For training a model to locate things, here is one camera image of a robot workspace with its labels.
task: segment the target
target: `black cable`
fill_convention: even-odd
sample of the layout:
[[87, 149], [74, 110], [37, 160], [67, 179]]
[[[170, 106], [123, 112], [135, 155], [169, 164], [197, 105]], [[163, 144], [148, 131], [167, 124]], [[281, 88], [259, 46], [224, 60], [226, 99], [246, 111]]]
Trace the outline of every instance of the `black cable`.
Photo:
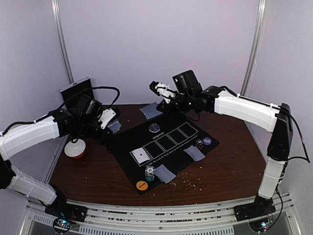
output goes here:
[[161, 95], [163, 98], [167, 98], [167, 99], [172, 99], [171, 97], [167, 97], [167, 96], [164, 96], [164, 95]]
[[284, 113], [285, 115], [287, 115], [289, 118], [292, 119], [292, 121], [294, 122], [295, 126], [297, 127], [297, 130], [298, 130], [298, 133], [299, 133], [299, 136], [300, 136], [300, 139], [301, 139], [301, 143], [302, 143], [302, 147], [303, 147], [303, 150], [304, 150], [304, 154], [306, 156], [306, 158], [304, 157], [299, 157], [299, 156], [296, 156], [296, 157], [291, 157], [288, 159], [291, 160], [291, 159], [303, 159], [303, 160], [306, 160], [308, 163], [311, 163], [310, 159], [309, 159], [309, 155], [308, 155], [308, 152], [307, 152], [307, 148], [306, 148], [306, 145], [304, 143], [304, 139], [303, 139], [303, 135], [302, 135], [302, 132], [300, 130], [300, 127], [299, 127], [299, 124], [298, 122], [295, 120], [295, 118], [290, 114], [288, 113], [287, 111], [284, 111], [284, 110], [280, 110], [282, 113]]
[[77, 143], [78, 140], [79, 140], [79, 137], [78, 137], [78, 136], [72, 136], [71, 142], [72, 142], [72, 143]]
[[299, 157], [299, 156], [288, 158], [288, 161], [289, 161], [289, 160], [292, 160], [292, 159], [296, 159], [296, 158], [298, 158], [298, 159], [303, 159], [303, 160], [306, 160], [306, 161], [308, 162], [308, 159], [307, 159], [307, 158]]
[[227, 90], [230, 94], [232, 94], [233, 96], [237, 96], [237, 94], [235, 92], [233, 92], [230, 88], [228, 88], [227, 86], [221, 86], [220, 88]]
[[171, 90], [171, 89], [169, 89], [169, 88], [165, 88], [165, 87], [157, 87], [157, 89], [156, 90], [158, 90], [158, 89], [163, 89], [163, 90], [168, 90], [168, 91], [170, 91], [170, 92], [173, 92], [173, 93], [175, 93], [175, 91], [173, 91], [173, 90]]
[[188, 89], [186, 90], [186, 94], [187, 94], [188, 98], [191, 99], [191, 100], [196, 100], [196, 98], [193, 97], [193, 96], [189, 93], [189, 90], [190, 90], [190, 89], [191, 89], [191, 88], [188, 88]]
[[277, 193], [277, 195], [279, 196], [279, 198], [280, 198], [280, 201], [281, 201], [281, 204], [282, 204], [282, 207], [281, 207], [281, 209], [280, 209], [280, 212], [279, 212], [279, 214], [278, 214], [278, 216], [277, 216], [277, 218], [275, 219], [275, 221], [269, 226], [269, 228], [268, 229], [266, 229], [266, 231], [268, 231], [271, 227], [273, 227], [274, 226], [274, 224], [276, 224], [276, 222], [278, 221], [278, 219], [279, 219], [279, 217], [280, 217], [280, 215], [282, 214], [282, 212], [283, 212], [283, 207], [284, 207], [284, 202], [283, 202], [283, 199], [282, 199], [282, 196], [280, 195], [280, 193], [279, 193], [279, 191], [278, 191], [278, 189], [276, 189], [276, 193]]
[[55, 217], [60, 218], [60, 216], [59, 216], [59, 215], [56, 215], [45, 203], [43, 203], [43, 202], [40, 201], [40, 200], [38, 200], [38, 201], [41, 203], [41, 205], [43, 205], [45, 208], [47, 208], [47, 210], [49, 210]]
[[12, 124], [10, 124], [3, 132], [2, 132], [2, 136], [4, 136], [13, 126], [15, 125], [30, 125], [30, 124], [34, 124], [36, 122], [42, 121], [50, 116], [52, 116], [53, 114], [57, 113], [58, 111], [60, 111], [62, 109], [62, 107], [64, 105], [66, 105], [66, 103], [68, 103], [70, 100], [72, 100], [73, 98], [75, 98], [76, 96], [78, 96], [81, 93], [84, 93], [86, 91], [90, 91], [90, 90], [97, 90], [97, 89], [107, 89], [107, 90], [115, 90], [117, 92], [117, 95], [115, 97], [115, 99], [112, 101], [112, 103], [110, 104], [109, 108], [111, 108], [111, 106], [117, 101], [117, 99], [120, 96], [120, 91], [118, 88], [116, 87], [105, 87], [105, 86], [100, 86], [100, 87], [91, 87], [91, 88], [86, 88], [81, 90], [80, 92], [72, 95], [70, 98], [68, 98], [66, 101], [64, 101], [57, 109], [50, 111], [48, 114], [42, 116], [41, 118], [35, 120], [35, 121], [16, 121], [13, 122]]
[[274, 219], [274, 215], [273, 215], [273, 213], [270, 211], [270, 210], [268, 210], [268, 213], [270, 213], [271, 214], [271, 216], [272, 216], [272, 220]]

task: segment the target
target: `robotic arm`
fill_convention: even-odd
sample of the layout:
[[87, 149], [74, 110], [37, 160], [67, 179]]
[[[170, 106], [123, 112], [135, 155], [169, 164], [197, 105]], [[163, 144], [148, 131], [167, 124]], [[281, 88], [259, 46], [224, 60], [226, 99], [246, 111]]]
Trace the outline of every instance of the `robotic arm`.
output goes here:
[[60, 218], [70, 220], [74, 213], [77, 221], [83, 221], [85, 208], [67, 204], [57, 187], [21, 172], [9, 159], [33, 145], [65, 135], [70, 135], [72, 141], [93, 138], [102, 145], [113, 135], [107, 124], [119, 114], [118, 109], [103, 110], [100, 102], [84, 95], [76, 106], [68, 110], [51, 111], [47, 118], [35, 124], [18, 126], [4, 135], [0, 133], [0, 189], [8, 188], [34, 197], [46, 206], [46, 212]]
[[227, 87], [210, 86], [202, 89], [193, 71], [189, 70], [173, 77], [178, 89], [173, 91], [160, 82], [152, 82], [150, 90], [164, 97], [157, 109], [164, 113], [207, 111], [232, 116], [256, 124], [272, 133], [268, 145], [268, 161], [258, 195], [252, 205], [235, 208], [237, 220], [250, 219], [267, 214], [273, 208], [272, 196], [283, 179], [288, 163], [292, 124], [289, 117], [290, 107], [252, 100], [235, 94]]

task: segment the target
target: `poker chip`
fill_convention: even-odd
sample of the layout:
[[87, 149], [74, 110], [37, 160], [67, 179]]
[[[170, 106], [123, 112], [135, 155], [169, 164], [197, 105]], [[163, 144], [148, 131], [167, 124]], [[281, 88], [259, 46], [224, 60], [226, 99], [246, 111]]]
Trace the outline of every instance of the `poker chip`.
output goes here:
[[145, 176], [147, 181], [153, 181], [155, 179], [155, 171], [156, 169], [151, 165], [146, 167]]
[[203, 147], [203, 140], [196, 140], [196, 146], [197, 147]]
[[203, 144], [204, 145], [210, 145], [212, 143], [212, 140], [209, 137], [206, 137], [203, 139]]

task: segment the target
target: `orange sticker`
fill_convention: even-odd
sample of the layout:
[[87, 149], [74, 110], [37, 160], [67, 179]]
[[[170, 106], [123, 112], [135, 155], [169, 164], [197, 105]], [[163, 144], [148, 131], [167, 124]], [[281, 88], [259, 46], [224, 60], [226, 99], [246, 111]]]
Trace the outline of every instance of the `orange sticker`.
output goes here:
[[148, 188], [148, 184], [144, 181], [138, 181], [136, 184], [137, 189], [139, 189], [140, 191], [144, 191]]

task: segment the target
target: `round token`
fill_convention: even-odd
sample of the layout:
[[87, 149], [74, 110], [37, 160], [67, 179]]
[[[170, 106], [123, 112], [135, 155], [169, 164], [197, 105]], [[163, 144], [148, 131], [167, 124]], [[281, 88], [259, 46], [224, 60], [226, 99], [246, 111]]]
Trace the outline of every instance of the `round token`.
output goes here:
[[206, 138], [203, 139], [203, 143], [205, 145], [210, 145], [212, 143], [212, 140], [209, 137], [206, 137]]
[[153, 167], [153, 166], [148, 166], [147, 168], [146, 168], [146, 173], [147, 174], [154, 174], [154, 172], [155, 172], [155, 168]]
[[203, 145], [203, 140], [196, 140], [196, 145]]
[[152, 132], [152, 133], [157, 133], [160, 131], [160, 126], [156, 123], [152, 123], [150, 126], [149, 126], [149, 131]]
[[148, 184], [144, 181], [138, 181], [136, 184], [137, 189], [139, 189], [140, 191], [144, 191], [147, 190], [148, 188]]

